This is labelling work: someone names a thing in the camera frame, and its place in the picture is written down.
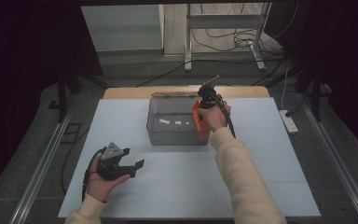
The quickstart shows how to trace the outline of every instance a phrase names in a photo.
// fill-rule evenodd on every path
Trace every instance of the wooden table edge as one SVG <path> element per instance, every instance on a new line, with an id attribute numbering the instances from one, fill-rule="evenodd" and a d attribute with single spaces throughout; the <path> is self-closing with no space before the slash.
<path id="1" fill-rule="evenodd" d="M 186 87 L 140 87 L 140 88 L 109 88 L 103 95 L 104 100 L 109 99 L 150 99 L 156 91 L 193 91 L 200 86 Z M 216 86 L 214 88 L 225 98 L 263 98 L 270 97 L 267 88 L 262 86 Z"/>

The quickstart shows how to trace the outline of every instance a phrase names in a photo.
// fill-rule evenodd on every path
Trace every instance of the hand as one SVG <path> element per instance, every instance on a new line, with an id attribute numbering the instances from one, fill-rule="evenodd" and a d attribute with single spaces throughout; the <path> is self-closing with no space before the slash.
<path id="1" fill-rule="evenodd" d="M 223 105 L 229 114 L 231 111 L 231 106 L 227 105 L 226 101 L 223 102 Z M 199 108 L 197 112 L 199 115 L 203 116 L 203 119 L 208 124 L 208 127 L 212 130 L 212 132 L 218 130 L 219 128 L 227 127 L 226 117 L 220 109 L 219 105 L 215 105 L 209 109 Z"/>
<path id="2" fill-rule="evenodd" d="M 100 175 L 97 174 L 98 162 L 100 161 L 101 156 L 102 154 L 99 154 L 95 158 L 95 160 L 92 162 L 91 168 L 89 169 L 89 183 L 87 185 L 87 193 L 101 203 L 106 203 L 112 190 L 118 185 L 126 182 L 130 178 L 130 175 L 123 175 L 114 181 L 104 180 Z"/>

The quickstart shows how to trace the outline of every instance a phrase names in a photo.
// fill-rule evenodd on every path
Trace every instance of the power strip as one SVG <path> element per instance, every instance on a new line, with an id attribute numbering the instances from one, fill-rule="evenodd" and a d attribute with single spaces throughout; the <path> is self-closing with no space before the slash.
<path id="1" fill-rule="evenodd" d="M 292 120 L 292 118 L 286 117 L 287 110 L 280 110 L 279 113 L 287 132 L 291 134 L 298 133 L 298 128 L 295 125 L 295 122 Z"/>

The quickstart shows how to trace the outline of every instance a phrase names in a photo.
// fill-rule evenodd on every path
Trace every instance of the wall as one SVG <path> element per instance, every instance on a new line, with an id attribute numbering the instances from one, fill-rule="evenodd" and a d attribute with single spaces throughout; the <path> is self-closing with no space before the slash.
<path id="1" fill-rule="evenodd" d="M 82 7 L 82 11 L 97 51 L 163 48 L 158 5 Z"/>

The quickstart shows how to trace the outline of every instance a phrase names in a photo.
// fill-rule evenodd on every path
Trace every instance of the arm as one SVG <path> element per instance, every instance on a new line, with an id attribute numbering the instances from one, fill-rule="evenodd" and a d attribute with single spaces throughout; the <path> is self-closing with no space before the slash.
<path id="1" fill-rule="evenodd" d="M 65 224 L 101 223 L 100 216 L 106 207 L 106 201 L 112 190 L 130 178 L 129 175 L 123 175 L 114 181 L 106 181 L 100 177 L 96 171 L 101 156 L 100 154 L 95 158 L 89 170 L 89 183 L 84 202 L 79 209 L 69 214 L 69 217 L 65 220 Z"/>
<path id="2" fill-rule="evenodd" d="M 226 102 L 225 108 L 230 112 Z M 213 131 L 211 145 L 216 149 L 215 160 L 230 193 L 235 223 L 286 223 L 249 151 L 232 136 L 220 109 L 215 106 L 198 112 Z"/>

